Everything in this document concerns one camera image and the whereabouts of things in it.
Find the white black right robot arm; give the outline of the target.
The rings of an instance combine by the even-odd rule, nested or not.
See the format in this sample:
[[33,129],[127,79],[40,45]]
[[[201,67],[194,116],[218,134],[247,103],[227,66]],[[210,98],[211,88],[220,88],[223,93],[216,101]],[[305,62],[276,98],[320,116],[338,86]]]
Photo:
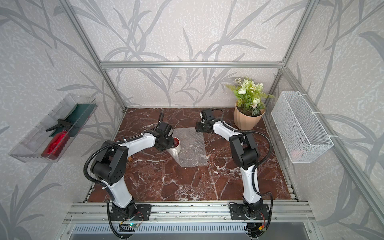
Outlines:
[[[241,169],[244,205],[254,207],[260,204],[264,194],[260,193],[259,190],[257,168],[266,162],[272,153],[270,139],[257,131],[234,129],[220,120],[199,121],[196,123],[196,132],[214,133],[229,142],[232,159],[236,166]],[[254,134],[264,137],[269,144],[268,153],[262,159],[260,159],[258,144],[254,139]]]

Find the white mug red interior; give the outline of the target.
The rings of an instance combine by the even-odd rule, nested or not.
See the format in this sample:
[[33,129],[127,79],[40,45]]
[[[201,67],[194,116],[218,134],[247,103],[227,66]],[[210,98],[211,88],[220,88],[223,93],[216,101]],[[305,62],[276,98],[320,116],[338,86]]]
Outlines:
[[178,154],[181,151],[180,140],[174,137],[174,148],[172,148],[173,152]]

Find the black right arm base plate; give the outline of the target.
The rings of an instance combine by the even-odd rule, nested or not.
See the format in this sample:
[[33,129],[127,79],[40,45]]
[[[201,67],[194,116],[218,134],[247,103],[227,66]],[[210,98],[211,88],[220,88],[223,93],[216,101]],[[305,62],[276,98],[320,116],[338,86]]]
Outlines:
[[270,218],[268,204],[257,202],[250,204],[238,204],[230,202],[228,204],[231,220],[267,220]]

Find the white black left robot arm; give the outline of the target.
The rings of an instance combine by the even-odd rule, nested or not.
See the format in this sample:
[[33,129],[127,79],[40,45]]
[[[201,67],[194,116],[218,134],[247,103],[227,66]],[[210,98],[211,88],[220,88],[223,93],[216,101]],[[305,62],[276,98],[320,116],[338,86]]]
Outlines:
[[134,204],[124,180],[128,158],[149,148],[163,152],[174,147],[174,137],[154,131],[119,142],[106,141],[86,160],[83,173],[89,181],[107,190],[115,207],[126,209]]

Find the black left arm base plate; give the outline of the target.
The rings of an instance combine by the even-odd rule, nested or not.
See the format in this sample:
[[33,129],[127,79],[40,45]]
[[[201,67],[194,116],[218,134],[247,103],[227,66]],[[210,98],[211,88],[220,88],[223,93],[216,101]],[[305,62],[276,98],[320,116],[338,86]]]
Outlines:
[[148,221],[151,214],[152,205],[138,204],[127,206],[125,209],[112,205],[110,210],[111,221],[133,220]]

